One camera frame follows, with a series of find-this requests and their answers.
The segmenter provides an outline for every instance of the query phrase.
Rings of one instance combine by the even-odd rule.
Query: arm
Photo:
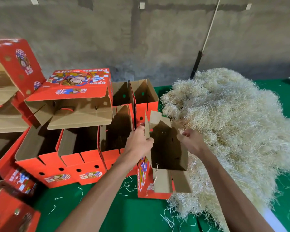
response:
[[[127,173],[152,148],[154,140],[144,136],[144,127],[130,133],[114,165],[88,192],[81,203],[62,222],[56,232],[98,232]]]
[[[178,140],[204,164],[231,232],[274,232],[210,151],[201,134],[187,129],[178,135]]]

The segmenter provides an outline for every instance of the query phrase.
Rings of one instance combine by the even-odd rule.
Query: green table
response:
[[[284,115],[290,117],[290,81],[288,80],[265,80],[256,81],[262,89],[271,89],[279,94],[283,103]],[[159,97],[171,89],[171,86],[155,87]],[[170,228],[163,219],[164,216],[173,220],[170,211],[165,210],[168,206],[165,200],[138,199],[137,190],[132,191],[136,184],[136,175],[126,178],[127,189],[121,188],[104,220],[100,231],[135,231],[152,230],[159,232],[177,231],[216,231],[211,223],[205,221],[204,216],[190,215],[186,221],[174,217],[174,228]],[[278,190],[283,192],[274,204],[274,214],[290,232],[290,174],[280,176],[277,180]],[[79,204],[82,197],[93,187],[94,184],[81,186],[78,183],[46,190],[34,208],[41,212],[41,218],[37,232],[53,232],[67,215]]]

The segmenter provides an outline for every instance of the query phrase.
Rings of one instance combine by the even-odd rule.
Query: ventilation hole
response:
[[[5,59],[6,61],[11,61],[11,57],[8,56],[8,55],[4,56],[4,59]]]

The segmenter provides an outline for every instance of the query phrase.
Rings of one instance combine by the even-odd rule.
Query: concrete wall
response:
[[[30,43],[43,73],[110,67],[155,86],[189,78],[217,0],[0,0],[0,37]],[[139,2],[145,10],[139,10]],[[246,11],[247,3],[252,3]],[[290,0],[221,0],[199,69],[290,76]]]

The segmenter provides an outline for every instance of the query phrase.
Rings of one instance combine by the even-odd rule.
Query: person's right hand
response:
[[[203,140],[202,134],[193,129],[188,128],[182,134],[177,134],[177,139],[185,145],[191,154],[197,157],[200,157],[201,154],[209,150]]]

